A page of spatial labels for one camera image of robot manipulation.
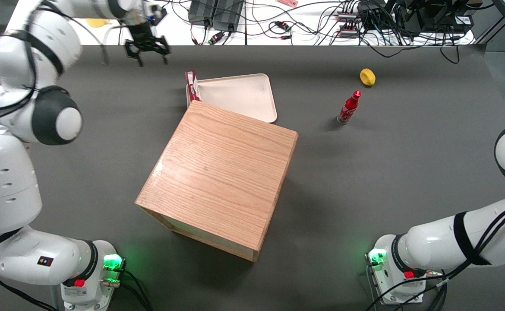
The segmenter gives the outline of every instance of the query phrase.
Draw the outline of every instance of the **red button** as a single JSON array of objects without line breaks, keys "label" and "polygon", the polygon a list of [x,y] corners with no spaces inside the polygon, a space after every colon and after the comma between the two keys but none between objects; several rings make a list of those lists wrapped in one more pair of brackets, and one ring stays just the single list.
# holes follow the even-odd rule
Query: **red button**
[{"label": "red button", "polygon": [[413,278],[414,277],[414,273],[412,271],[406,271],[406,272],[404,272],[404,277],[406,279]]},{"label": "red button", "polygon": [[84,279],[77,279],[77,280],[74,281],[74,286],[76,286],[76,287],[82,287],[84,284],[85,284],[85,280]]}]

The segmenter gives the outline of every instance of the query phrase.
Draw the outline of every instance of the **wooden box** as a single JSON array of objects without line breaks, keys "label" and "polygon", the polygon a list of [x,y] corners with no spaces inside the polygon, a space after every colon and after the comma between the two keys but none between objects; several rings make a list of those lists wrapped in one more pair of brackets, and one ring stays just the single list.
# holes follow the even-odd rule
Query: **wooden box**
[{"label": "wooden box", "polygon": [[256,262],[297,138],[193,101],[136,204],[174,232]]}]

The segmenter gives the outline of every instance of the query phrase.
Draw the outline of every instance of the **red bottle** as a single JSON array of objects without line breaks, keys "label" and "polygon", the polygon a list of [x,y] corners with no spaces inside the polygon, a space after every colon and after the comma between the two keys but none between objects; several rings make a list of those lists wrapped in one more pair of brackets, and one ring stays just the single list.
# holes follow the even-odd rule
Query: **red bottle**
[{"label": "red bottle", "polygon": [[343,105],[343,109],[341,109],[341,113],[337,116],[337,121],[341,124],[347,124],[350,118],[353,116],[353,113],[358,108],[358,98],[362,96],[362,92],[355,91],[351,98],[347,99],[345,104]]}]

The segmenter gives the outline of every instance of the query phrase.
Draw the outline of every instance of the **gray table surface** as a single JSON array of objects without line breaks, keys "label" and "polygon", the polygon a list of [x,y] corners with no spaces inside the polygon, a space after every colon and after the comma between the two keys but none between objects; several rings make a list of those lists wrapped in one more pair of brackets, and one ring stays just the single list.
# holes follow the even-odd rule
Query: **gray table surface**
[{"label": "gray table surface", "polygon": [[[112,242],[156,311],[362,311],[363,254],[379,236],[505,197],[493,160],[505,103],[481,47],[461,47],[459,65],[437,48],[383,59],[368,48],[174,47],[169,65],[147,53],[144,68],[108,51],[103,67],[99,48],[84,47],[60,79],[85,125],[72,144],[33,147],[44,207],[32,226]],[[276,124],[299,132],[258,263],[174,234],[133,203],[186,110],[185,70],[268,74]],[[357,112],[337,126],[356,89]],[[47,287],[16,286],[50,301]],[[15,309],[37,310],[0,287],[0,310]],[[111,310],[140,306],[121,289]],[[444,310],[505,310],[505,266],[466,270]]]}]

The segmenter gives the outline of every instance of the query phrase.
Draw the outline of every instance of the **yellow object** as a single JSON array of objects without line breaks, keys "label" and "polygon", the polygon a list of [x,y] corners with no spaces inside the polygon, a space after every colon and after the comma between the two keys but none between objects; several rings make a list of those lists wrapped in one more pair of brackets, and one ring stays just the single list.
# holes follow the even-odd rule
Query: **yellow object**
[{"label": "yellow object", "polygon": [[372,86],[375,84],[375,74],[370,69],[362,69],[360,72],[360,79],[362,83],[367,86]]},{"label": "yellow object", "polygon": [[103,18],[86,18],[85,21],[90,27],[99,28],[105,26],[106,24],[110,24],[108,19]]}]

